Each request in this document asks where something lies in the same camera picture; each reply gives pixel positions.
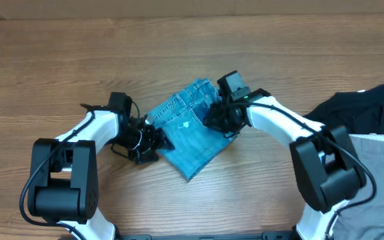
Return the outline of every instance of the gray fabric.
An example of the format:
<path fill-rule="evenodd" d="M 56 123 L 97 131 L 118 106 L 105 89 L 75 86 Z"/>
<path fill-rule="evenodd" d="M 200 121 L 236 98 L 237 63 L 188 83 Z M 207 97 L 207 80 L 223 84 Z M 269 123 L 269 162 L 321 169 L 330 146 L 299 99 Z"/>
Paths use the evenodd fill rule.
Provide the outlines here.
<path fill-rule="evenodd" d="M 344 210 L 334 225 L 334 239 L 384 239 L 384 141 L 351 136 L 360 160 L 372 172 L 377 196 L 372 202 Z M 371 184 L 358 192 L 352 202 L 371 194 Z"/>

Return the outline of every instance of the black cable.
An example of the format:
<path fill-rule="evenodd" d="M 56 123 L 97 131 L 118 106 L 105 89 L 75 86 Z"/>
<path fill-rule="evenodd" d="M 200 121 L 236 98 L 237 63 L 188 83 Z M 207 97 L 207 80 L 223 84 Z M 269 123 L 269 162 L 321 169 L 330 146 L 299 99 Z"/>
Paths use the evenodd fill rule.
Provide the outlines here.
<path fill-rule="evenodd" d="M 126 155 L 122 154 L 121 152 L 118 152 L 117 150 L 115 150 L 114 146 L 115 146 L 115 144 L 112 143 L 111 151 L 112 151 L 114 154 L 119 155 L 119 156 L 121 156 L 121 157 L 123 157 L 123 158 L 128 159 L 128 156 L 126 156 Z"/>
<path fill-rule="evenodd" d="M 247 124 L 245 124 L 245 123 L 243 123 L 239 128 L 238 128 L 238 130 L 236 130 L 236 131 L 234 131 L 232 134 L 230 134 L 229 136 L 226 136 L 226 134 L 228 134 L 228 133 L 224 133 L 223 134 L 223 137 L 224 138 L 226 138 L 226 139 L 230 139 L 231 137 L 234 137 L 234 136 L 236 136 L 236 135 L 238 135 L 239 134 L 239 132 L 246 126 Z"/>
<path fill-rule="evenodd" d="M 138 118 L 138 120 L 140 120 L 140 110 L 139 110 L 139 107 L 137 106 L 137 104 L 134 102 L 134 101 L 131 101 L 133 104 L 134 104 L 134 106 L 136 106 L 136 109 L 137 109 L 137 118 Z"/>
<path fill-rule="evenodd" d="M 358 160 L 356 157 L 354 157 L 352 154 L 350 154 L 350 152 L 346 151 L 344 148 L 340 147 L 338 144 L 336 144 L 335 142 L 333 142 L 332 140 L 330 140 L 328 137 L 325 137 L 323 136 L 320 132 L 312 129 L 311 127 L 309 127 L 308 125 L 306 125 L 305 123 L 302 123 L 300 120 L 296 119 L 294 116 L 292 116 L 290 113 L 274 106 L 274 105 L 268 105 L 268 104 L 262 104 L 262 103 L 230 103 L 230 105 L 239 105 L 239 106 L 258 106 L 258 107 L 264 107 L 264 108 L 268 108 L 268 109 L 272 109 L 272 110 L 275 110 L 275 111 L 278 111 L 280 113 L 282 113 L 284 116 L 288 117 L 290 120 L 292 120 L 293 122 L 295 122 L 296 124 L 298 124 L 300 127 L 320 136 L 322 139 L 324 139 L 324 141 L 326 141 L 328 144 L 330 144 L 332 147 L 338 149 L 339 151 L 342 151 L 344 154 L 348 155 L 348 157 L 350 157 L 352 160 L 354 160 L 354 162 L 356 162 L 356 164 L 358 164 L 360 167 L 363 168 L 365 174 L 367 174 L 368 178 L 370 179 L 370 182 L 371 182 L 371 185 L 373 187 L 373 191 L 371 193 L 371 195 L 364 199 L 364 200 L 361 200 L 361 201 L 358 201 L 358 202 L 355 202 L 355 203 L 351 203 L 349 205 L 346 205 L 344 207 L 341 207 L 340 209 L 338 209 L 337 211 L 334 212 L 334 215 L 332 216 L 332 218 L 330 219 L 330 222 L 327 226 L 327 229 L 325 230 L 325 236 L 328 238 L 329 237 L 329 232 L 330 232 L 330 229 L 334 223 L 334 220 L 336 219 L 336 217 L 338 215 L 340 215 L 340 213 L 346 209 L 349 209 L 349 208 L 352 208 L 352 207 L 356 207 L 356 206 L 359 206 L 359 205 L 362 205 L 362 204 L 365 204 L 365 203 L 368 203 L 370 202 L 371 200 L 373 200 L 377 194 L 377 184 L 376 184 L 376 180 L 373 176 L 373 174 L 371 174 L 370 170 L 368 170 L 368 168 L 366 166 L 364 166 L 364 164 L 362 164 L 362 162 L 360 162 L 360 160 Z"/>
<path fill-rule="evenodd" d="M 20 201 L 19 201 L 19 209 L 20 209 L 20 214 L 24 218 L 24 220 L 30 224 L 37 225 L 37 226 L 42 226 L 42 227 L 64 227 L 69 230 L 69 232 L 74 232 L 76 236 L 78 236 L 81 240 L 85 240 L 84 236 L 74 227 L 66 224 L 66 223 L 44 223 L 44 222 L 38 222 L 32 220 L 30 217 L 27 216 L 25 212 L 25 198 L 26 198 L 26 192 L 29 189 L 29 186 L 32 182 L 32 180 L 36 177 L 38 174 L 39 170 L 50 160 L 50 158 L 58 151 L 60 148 L 63 146 L 64 143 L 68 142 L 71 138 L 76 136 L 78 133 L 80 133 L 84 128 L 86 128 L 90 123 L 94 120 L 95 114 L 94 112 L 91 111 L 91 118 L 84 123 L 82 126 L 78 127 L 78 129 L 74 129 L 72 133 L 64 138 L 50 153 L 44 158 L 44 160 L 39 164 L 39 166 L 36 168 L 36 170 L 31 174 L 31 176 L 28 178 L 26 181 L 25 186 L 23 187 L 23 190 L 20 194 Z"/>

